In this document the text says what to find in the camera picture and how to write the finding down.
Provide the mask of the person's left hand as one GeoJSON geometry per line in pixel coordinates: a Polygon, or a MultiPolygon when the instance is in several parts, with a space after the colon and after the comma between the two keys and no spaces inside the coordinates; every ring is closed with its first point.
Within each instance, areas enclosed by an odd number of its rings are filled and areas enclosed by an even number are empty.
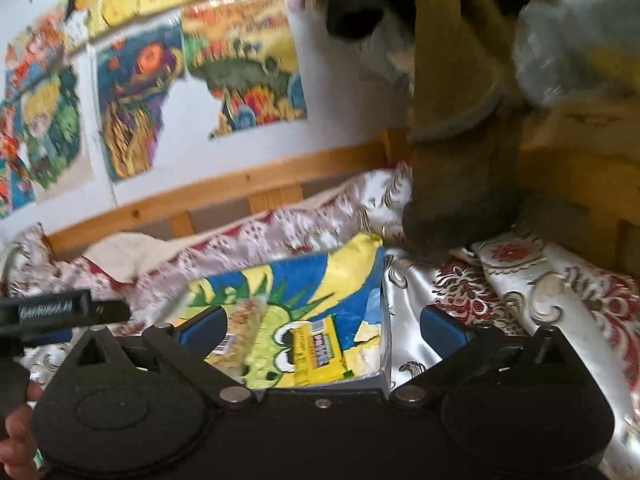
{"type": "Polygon", "coordinates": [[[26,389],[26,402],[6,418],[6,434],[1,441],[1,463],[4,472],[11,479],[34,480],[39,478],[35,462],[37,445],[30,431],[34,412],[27,402],[38,401],[42,388],[30,382],[26,389]]]}

